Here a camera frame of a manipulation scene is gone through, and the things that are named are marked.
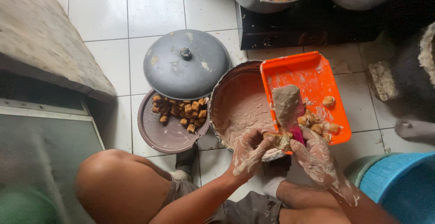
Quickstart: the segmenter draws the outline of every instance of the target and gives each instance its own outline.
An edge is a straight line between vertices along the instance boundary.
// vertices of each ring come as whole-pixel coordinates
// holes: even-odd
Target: blue plastic container
[[[364,174],[360,190],[403,224],[434,224],[435,152],[379,160]]]

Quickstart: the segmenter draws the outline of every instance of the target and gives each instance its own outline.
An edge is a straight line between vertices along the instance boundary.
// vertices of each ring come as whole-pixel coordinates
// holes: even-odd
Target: orange tray
[[[343,128],[332,134],[329,145],[345,143],[350,140],[352,132],[346,117],[343,103],[334,75],[326,60],[317,51],[297,54],[264,61],[260,66],[264,89],[268,102],[273,108],[272,90],[285,85],[296,85],[301,90],[301,97],[306,102],[307,109],[316,113],[324,121],[336,123]],[[326,96],[335,98],[335,105],[326,107],[322,104]],[[275,129],[278,130],[276,114],[271,110]]]

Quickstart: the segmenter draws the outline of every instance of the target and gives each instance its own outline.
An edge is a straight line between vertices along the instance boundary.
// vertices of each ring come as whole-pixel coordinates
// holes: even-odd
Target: brown plastic basket
[[[160,123],[160,114],[153,113],[152,98],[157,95],[154,89],[144,97],[139,106],[138,126],[139,132],[144,141],[155,150],[162,153],[181,153],[190,148],[201,136],[205,135],[210,128],[210,119],[196,130],[195,133],[187,131],[187,126],[180,124],[180,118],[169,116],[168,122]]]

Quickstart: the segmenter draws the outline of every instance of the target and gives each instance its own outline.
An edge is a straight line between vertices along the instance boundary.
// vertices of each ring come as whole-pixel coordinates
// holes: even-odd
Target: shorts
[[[198,186],[187,181],[172,181],[171,189],[160,209],[166,205],[198,189]],[[207,224],[278,224],[282,203],[278,199],[249,192],[238,202],[226,200],[211,216],[204,221]]]

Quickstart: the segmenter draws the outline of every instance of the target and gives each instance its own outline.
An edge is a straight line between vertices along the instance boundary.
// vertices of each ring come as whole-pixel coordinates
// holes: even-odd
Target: pink spatula
[[[280,125],[293,133],[295,139],[304,144],[297,118],[305,112],[301,92],[295,85],[285,85],[272,90],[272,102]]]

